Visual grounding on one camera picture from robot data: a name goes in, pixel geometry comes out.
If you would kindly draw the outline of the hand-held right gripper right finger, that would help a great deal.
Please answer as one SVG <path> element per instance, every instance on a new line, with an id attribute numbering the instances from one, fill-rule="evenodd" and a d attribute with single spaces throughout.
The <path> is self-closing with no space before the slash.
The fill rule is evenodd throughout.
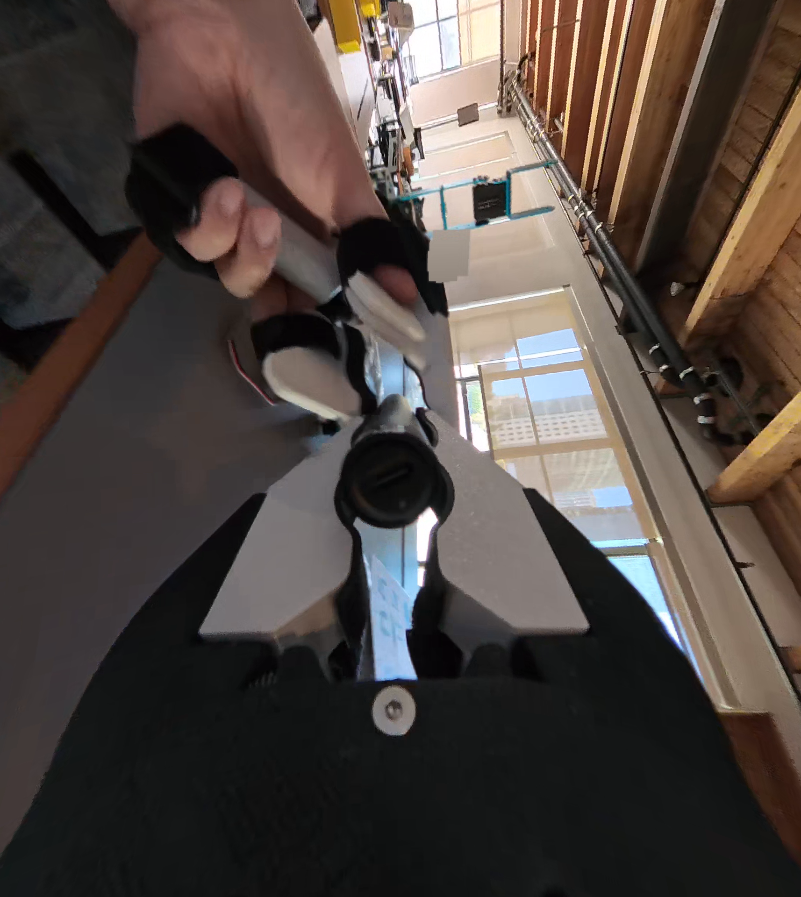
<path id="1" fill-rule="evenodd" d="M 524 488 L 432 411 L 417 416 L 436 440 L 436 517 L 409 628 L 419 679 L 458 677 L 487 646 L 589 631 Z"/>

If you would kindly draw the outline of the multi-pane window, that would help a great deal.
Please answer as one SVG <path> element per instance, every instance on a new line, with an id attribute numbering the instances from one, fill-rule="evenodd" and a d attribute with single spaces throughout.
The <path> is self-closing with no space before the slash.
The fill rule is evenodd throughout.
<path id="1" fill-rule="evenodd" d="M 402 48 L 414 81 L 499 57 L 499 1 L 408 1 L 413 30 Z"/>

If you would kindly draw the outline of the large window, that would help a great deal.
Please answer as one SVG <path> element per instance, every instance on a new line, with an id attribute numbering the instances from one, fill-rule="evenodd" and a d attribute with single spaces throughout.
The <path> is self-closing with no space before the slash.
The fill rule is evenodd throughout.
<path id="1" fill-rule="evenodd" d="M 570 287 L 453 308 L 460 431 L 555 507 L 637 589 L 678 648 L 670 575 Z"/>

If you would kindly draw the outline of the dark ceiling pipe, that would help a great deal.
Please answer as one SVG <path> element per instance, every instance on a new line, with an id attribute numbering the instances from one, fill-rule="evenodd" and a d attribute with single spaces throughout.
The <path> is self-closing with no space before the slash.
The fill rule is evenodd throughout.
<path id="1" fill-rule="evenodd" d="M 631 330 L 647 342 L 646 352 L 652 370 L 660 378 L 659 384 L 673 387 L 678 395 L 692 401 L 698 428 L 708 441 L 727 447 L 748 446 L 770 420 L 758 420 L 754 412 L 743 406 L 739 398 L 742 384 L 740 365 L 733 359 L 715 358 L 711 369 L 698 370 L 690 363 L 685 350 L 676 345 L 672 331 L 619 253 L 607 226 L 597 217 L 594 206 L 576 185 L 574 175 L 552 144 L 551 137 L 531 105 L 524 83 L 529 64 L 535 56 L 534 52 L 526 52 L 516 65 L 503 64 L 498 85 L 498 109 L 516 114 L 541 161 L 549 163 L 548 179 L 565 210 L 579 225 L 581 238 L 587 243 L 585 253 L 597 257 L 604 277 L 621 299 Z M 738 408 L 736 418 L 745 423 L 746 428 L 732 433 L 720 427 L 716 394 L 733 401 Z"/>

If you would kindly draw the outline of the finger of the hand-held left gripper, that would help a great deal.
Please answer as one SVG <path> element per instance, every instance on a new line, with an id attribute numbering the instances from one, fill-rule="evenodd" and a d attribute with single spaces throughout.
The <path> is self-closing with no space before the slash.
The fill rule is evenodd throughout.
<path id="1" fill-rule="evenodd" d="M 401 307 L 373 278 L 352 275 L 347 301 L 359 323 L 397 349 L 407 365 L 414 370 L 427 367 L 426 330 L 412 311 Z"/>
<path id="2" fill-rule="evenodd" d="M 344 422 L 362 413 L 362 398 L 346 368 L 328 353 L 309 348 L 286 348 L 269 353 L 262 376 L 279 399 L 321 420 Z"/>

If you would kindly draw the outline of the dark desk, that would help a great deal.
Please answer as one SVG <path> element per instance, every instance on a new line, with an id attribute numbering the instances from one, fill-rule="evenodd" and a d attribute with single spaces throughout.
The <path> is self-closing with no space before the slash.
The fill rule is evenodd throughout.
<path id="1" fill-rule="evenodd" d="M 242 311 L 138 236 L 0 409 L 0 852 L 133 614 L 314 447 L 229 361 Z"/>

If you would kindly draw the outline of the person's left hand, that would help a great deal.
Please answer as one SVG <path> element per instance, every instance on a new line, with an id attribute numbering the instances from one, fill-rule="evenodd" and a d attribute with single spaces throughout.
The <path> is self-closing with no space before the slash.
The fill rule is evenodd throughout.
<path id="1" fill-rule="evenodd" d="M 354 129 L 297 2 L 112 1 L 137 41 L 137 137 L 190 126 L 238 169 L 204 194 L 177 241 L 250 299 L 252 320 L 315 309 L 273 274 L 276 211 L 248 203 L 243 183 L 321 240 L 386 218 Z"/>

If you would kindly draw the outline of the black screwdriver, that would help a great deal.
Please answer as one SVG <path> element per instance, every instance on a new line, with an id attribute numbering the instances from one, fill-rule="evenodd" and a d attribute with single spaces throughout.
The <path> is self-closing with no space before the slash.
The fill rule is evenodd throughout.
<path id="1" fill-rule="evenodd" d="M 385 398 L 352 433 L 334 495 L 339 521 L 402 529 L 431 510 L 440 523 L 453 508 L 450 474 L 436 448 L 438 431 L 424 408 L 399 394 Z"/>

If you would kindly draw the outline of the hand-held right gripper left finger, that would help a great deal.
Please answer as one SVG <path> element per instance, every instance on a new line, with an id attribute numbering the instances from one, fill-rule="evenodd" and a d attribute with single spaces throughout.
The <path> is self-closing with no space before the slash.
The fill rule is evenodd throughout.
<path id="1" fill-rule="evenodd" d="M 283 651 L 310 648 L 327 676 L 357 679 L 365 615 L 340 615 L 353 536 L 335 492 L 353 435 L 349 420 L 267 491 L 200 625 L 204 641 L 256 641 Z"/>

